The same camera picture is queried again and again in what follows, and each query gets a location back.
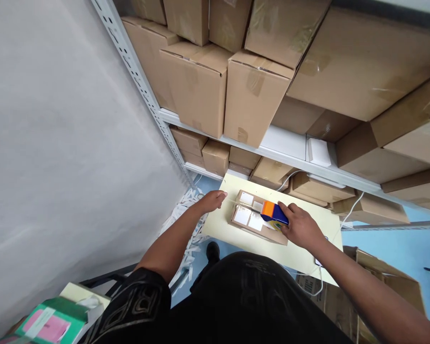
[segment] tissue box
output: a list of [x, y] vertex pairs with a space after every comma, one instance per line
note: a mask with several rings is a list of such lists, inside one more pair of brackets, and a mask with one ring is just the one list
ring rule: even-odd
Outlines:
[[15, 334], [28, 337], [35, 344], [73, 344], [92, 325], [92, 318], [98, 318], [102, 312], [102, 305], [90, 309], [56, 297], [40, 303]]
[[231, 223], [271, 243], [286, 246], [288, 244], [287, 237], [275, 230], [271, 224], [263, 220], [260, 214], [252, 210], [261, 212], [265, 201], [264, 198], [240, 190], [236, 198]]

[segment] brown cardboard box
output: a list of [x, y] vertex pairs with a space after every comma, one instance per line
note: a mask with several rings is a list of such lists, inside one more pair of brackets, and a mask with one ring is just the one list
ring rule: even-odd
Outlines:
[[162, 0], [132, 0], [132, 7], [140, 18], [167, 24]]
[[325, 109], [288, 96], [280, 102], [271, 124], [298, 134], [305, 134]]
[[413, 158], [381, 148], [371, 127], [363, 123], [336, 143], [338, 166], [372, 182], [385, 183], [430, 168]]
[[389, 143], [384, 149], [430, 164], [430, 122]]
[[386, 18], [398, 12], [392, 5], [365, 6], [377, 16], [339, 3], [332, 2], [287, 94], [369, 121], [430, 78], [430, 31]]
[[164, 0], [167, 27], [203, 46], [209, 42], [209, 0]]
[[264, 198], [240, 190], [236, 198], [231, 223], [257, 237], [286, 246], [288, 244], [287, 237], [269, 227], [260, 214], [252, 211], [252, 208], [255, 209], [255, 204], [262, 208], [265, 201]]
[[294, 71], [241, 50], [229, 59], [224, 135], [258, 148]]
[[180, 42], [161, 50], [180, 121], [215, 138], [223, 134], [231, 53]]
[[171, 132], [178, 148], [202, 157], [202, 148], [209, 139], [207, 136], [178, 127], [171, 128]]
[[390, 196], [430, 209], [430, 170], [382, 184], [382, 190]]
[[252, 0], [210, 1], [209, 40], [237, 53], [242, 49]]
[[261, 155], [231, 146], [229, 161], [233, 163], [254, 169], [257, 166], [259, 159], [261, 159]]
[[176, 112], [159, 50], [179, 42], [180, 38], [165, 26], [151, 21], [133, 17], [121, 19], [159, 106]]
[[[318, 293], [318, 291], [320, 290], [320, 287], [322, 286], [322, 281], [320, 279], [317, 279], [311, 276], [304, 276], [304, 275], [297, 275], [296, 283], [298, 283], [302, 289], [304, 289], [310, 294]], [[323, 312], [325, 312], [325, 299], [326, 299], [327, 286], [328, 286], [328, 283], [324, 282], [321, 292], [319, 292], [316, 296], [309, 295], [311, 301], [314, 302], [316, 306], [320, 308]]]
[[284, 194], [296, 197], [300, 200], [321, 206], [321, 207], [326, 207], [328, 205], [327, 202], [321, 201], [319, 199], [304, 195], [302, 193], [296, 192], [293, 190], [293, 178], [289, 179], [289, 185], [287, 187], [287, 189], [285, 191], [283, 191]]
[[251, 176], [249, 180], [252, 183], [255, 183], [255, 184], [258, 184], [258, 185], [270, 188], [270, 189], [275, 190], [275, 191], [282, 192], [286, 188], [288, 188], [289, 180], [287, 180], [285, 182], [285, 184], [282, 186], [282, 184], [283, 184], [283, 182], [284, 182], [285, 179], [287, 179], [287, 177], [283, 177], [278, 182], [271, 182], [271, 181], [267, 181], [266, 179], [261, 179], [261, 178], [255, 177], [255, 176]]
[[293, 168], [293, 166], [283, 164], [273, 159], [261, 157], [258, 165], [253, 170], [252, 175], [273, 183], [277, 183]]
[[[357, 247], [344, 246], [344, 253], [393, 289], [419, 312], [426, 315], [420, 284], [415, 279]], [[358, 317], [354, 306], [339, 287], [327, 285], [325, 314], [354, 343], [378, 342]]]
[[[335, 214], [348, 214], [358, 196], [334, 202]], [[350, 221], [361, 221], [369, 225], [408, 224], [403, 206], [371, 194], [364, 194], [349, 216]]]
[[205, 169], [224, 177], [228, 170], [229, 146], [214, 140], [209, 140], [202, 148]]
[[339, 189], [310, 178], [307, 172], [298, 172], [293, 177], [293, 191], [327, 203], [338, 202], [355, 196], [353, 188], [346, 186], [343, 189]]
[[361, 121], [358, 119], [325, 110], [312, 124], [307, 134], [327, 142], [336, 143], [360, 124]]
[[248, 175], [248, 176], [252, 173], [252, 169], [250, 169], [248, 167], [241, 166], [241, 165], [236, 164], [234, 162], [230, 162], [229, 163], [229, 169], [233, 170], [233, 171], [236, 171], [236, 172], [239, 172], [239, 173], [241, 173], [243, 175]]
[[430, 122], [430, 80], [372, 122], [381, 147]]
[[189, 162], [189, 163], [192, 163], [193, 165], [205, 168], [204, 159], [202, 156], [192, 154], [185, 150], [180, 150], [180, 153], [182, 154], [185, 162]]
[[245, 48], [295, 69], [330, 0], [255, 0]]

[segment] orange and blue box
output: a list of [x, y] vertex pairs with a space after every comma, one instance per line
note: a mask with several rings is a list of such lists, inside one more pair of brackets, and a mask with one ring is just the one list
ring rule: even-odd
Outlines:
[[278, 204], [265, 201], [260, 213], [263, 220], [272, 224], [275, 230], [282, 232], [282, 226], [288, 226], [288, 219]]

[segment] person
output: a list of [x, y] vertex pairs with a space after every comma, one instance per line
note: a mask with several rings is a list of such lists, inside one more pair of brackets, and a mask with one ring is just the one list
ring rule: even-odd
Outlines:
[[[220, 208], [226, 195], [209, 192], [152, 244], [82, 343], [352, 342], [279, 264], [248, 252], [220, 260], [215, 243], [208, 245], [209, 263], [191, 294], [171, 309], [168, 284], [188, 240], [201, 216]], [[326, 240], [306, 211], [279, 206], [290, 222], [283, 234], [322, 263], [379, 341], [430, 343], [424, 315]]]

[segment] forearm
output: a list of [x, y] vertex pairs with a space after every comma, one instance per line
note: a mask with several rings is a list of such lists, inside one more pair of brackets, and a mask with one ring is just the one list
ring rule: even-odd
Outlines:
[[145, 253], [138, 268], [159, 273], [170, 283], [182, 261], [188, 240], [196, 228], [201, 214], [194, 206], [188, 208]]
[[430, 321], [327, 240], [310, 249], [385, 343], [430, 343]]

